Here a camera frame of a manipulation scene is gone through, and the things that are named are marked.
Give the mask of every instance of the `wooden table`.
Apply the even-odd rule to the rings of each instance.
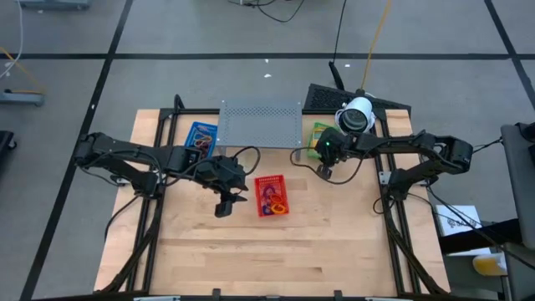
[[[158,112],[138,111],[131,142],[153,144]],[[405,110],[387,110],[387,118],[391,135],[412,132]],[[217,115],[180,115],[176,145],[184,143],[193,121],[217,124]],[[333,116],[304,115],[303,141],[308,141],[315,121],[333,124]],[[366,160],[350,183],[334,186],[308,169],[291,166],[289,152],[262,149],[258,168],[247,178],[249,191],[242,193],[249,201],[236,203],[229,217],[215,218],[219,197],[195,183],[179,181],[167,188],[151,294],[210,295],[213,288],[220,288],[223,295],[332,296],[336,289],[344,296],[396,295],[384,218],[372,211],[379,196],[374,161]],[[254,160],[254,151],[239,157],[246,170]],[[417,155],[407,154],[396,155],[395,161],[398,168],[419,163]],[[307,156],[301,162],[318,165]],[[346,179],[358,163],[338,164],[332,180]],[[260,218],[254,178],[277,174],[286,179],[291,213]],[[410,192],[427,198],[423,187],[415,186]],[[132,193],[129,187],[120,188],[114,210],[131,199]],[[108,284],[129,257],[140,204],[111,226],[95,289]],[[405,211],[415,255],[437,283],[449,290],[430,206],[409,196]],[[405,290],[410,291],[401,252],[400,259]],[[137,288],[144,265],[142,258]]]

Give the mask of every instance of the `red plastic basket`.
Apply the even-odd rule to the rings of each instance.
[[[254,179],[259,217],[290,213],[284,176],[262,176]]]

